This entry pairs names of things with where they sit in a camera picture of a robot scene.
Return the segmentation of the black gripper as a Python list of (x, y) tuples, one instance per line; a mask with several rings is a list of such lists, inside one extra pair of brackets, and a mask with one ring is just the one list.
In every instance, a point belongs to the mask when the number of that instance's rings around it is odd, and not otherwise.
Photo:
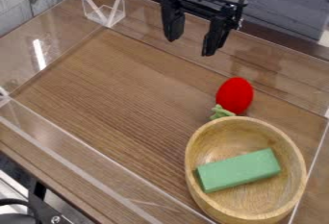
[(227, 39), (231, 29), (242, 24), (247, 0), (159, 0), (164, 37), (170, 42), (183, 33), (185, 12), (210, 20), (202, 56), (211, 56)]

